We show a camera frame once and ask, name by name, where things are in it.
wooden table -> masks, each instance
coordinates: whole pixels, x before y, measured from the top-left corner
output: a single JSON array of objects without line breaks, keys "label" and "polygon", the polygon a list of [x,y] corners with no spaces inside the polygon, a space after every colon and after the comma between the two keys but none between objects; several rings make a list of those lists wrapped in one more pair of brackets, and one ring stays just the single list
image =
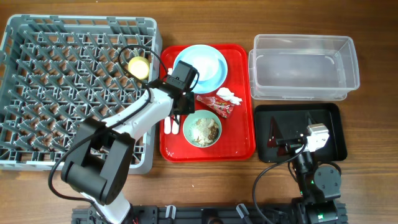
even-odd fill
[{"label": "wooden table", "polygon": [[[177,44],[236,43],[253,48],[257,34],[347,35],[358,54],[361,86],[337,102],[348,157],[342,196],[350,223],[398,223],[398,2],[13,0],[0,3],[0,30],[13,14],[153,17],[164,48]],[[257,101],[259,104],[291,103]],[[130,175],[124,194],[134,205],[235,205],[251,203],[254,179],[268,164],[257,154],[241,162],[171,164],[156,144],[148,175]],[[0,171],[0,223],[69,223],[72,208],[54,196],[48,172]],[[77,195],[55,177],[62,193]],[[260,202],[289,202],[299,188],[286,166],[262,178]]]}]

transparent storage bin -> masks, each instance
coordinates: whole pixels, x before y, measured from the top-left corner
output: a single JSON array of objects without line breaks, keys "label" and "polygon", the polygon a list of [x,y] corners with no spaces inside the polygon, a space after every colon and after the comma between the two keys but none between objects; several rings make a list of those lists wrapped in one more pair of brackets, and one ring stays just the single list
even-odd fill
[{"label": "transparent storage bin", "polygon": [[249,76],[255,100],[343,100],[359,88],[354,42],[343,36],[259,34]]}]

red wrapper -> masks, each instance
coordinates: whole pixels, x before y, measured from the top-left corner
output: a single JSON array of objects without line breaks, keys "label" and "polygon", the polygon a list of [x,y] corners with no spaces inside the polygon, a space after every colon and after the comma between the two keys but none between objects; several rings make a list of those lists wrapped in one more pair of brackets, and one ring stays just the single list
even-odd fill
[{"label": "red wrapper", "polygon": [[228,118],[234,109],[234,104],[227,102],[216,96],[203,97],[198,95],[197,100],[206,104],[213,111],[217,112],[223,118]]}]

black tray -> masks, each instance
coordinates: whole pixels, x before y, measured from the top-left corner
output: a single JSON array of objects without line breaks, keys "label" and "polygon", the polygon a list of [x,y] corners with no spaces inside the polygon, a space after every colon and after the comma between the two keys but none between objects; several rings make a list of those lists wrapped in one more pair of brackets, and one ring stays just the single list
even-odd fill
[{"label": "black tray", "polygon": [[259,158],[262,162],[282,162],[289,156],[277,156],[277,147],[267,147],[271,118],[274,117],[285,139],[300,137],[307,128],[307,113],[329,129],[329,139],[315,152],[318,161],[343,161],[347,158],[340,112],[334,103],[301,105],[260,105],[254,110],[254,125]]}]

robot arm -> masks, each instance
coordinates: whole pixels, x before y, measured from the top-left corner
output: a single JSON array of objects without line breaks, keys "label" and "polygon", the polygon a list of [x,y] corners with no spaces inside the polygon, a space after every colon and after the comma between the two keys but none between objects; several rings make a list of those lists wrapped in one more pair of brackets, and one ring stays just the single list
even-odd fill
[{"label": "robot arm", "polygon": [[[107,222],[132,222],[133,217],[129,215],[131,204],[124,198],[121,189],[127,179],[136,140],[171,114],[183,115],[195,111],[190,86],[196,75],[195,68],[179,62],[171,76],[165,81],[157,79],[150,82],[147,91],[119,114],[103,121],[87,118],[80,124],[73,145],[96,133],[103,134],[91,138],[69,154],[62,168],[61,179],[94,201]],[[104,131],[136,111],[138,112],[123,124]],[[106,160],[90,153],[92,149],[101,148],[109,151]]]},{"label": "robot arm", "polygon": [[281,155],[295,155],[302,151],[292,161],[295,178],[302,194],[302,198],[294,199],[299,211],[298,218],[314,224],[334,223],[338,220],[335,199],[341,195],[341,170],[332,162],[327,163],[332,167],[319,167],[313,153],[325,146],[329,130],[324,124],[310,123],[306,135],[297,139],[284,139],[277,125],[273,128],[274,135],[270,138],[269,145],[279,147]]}]

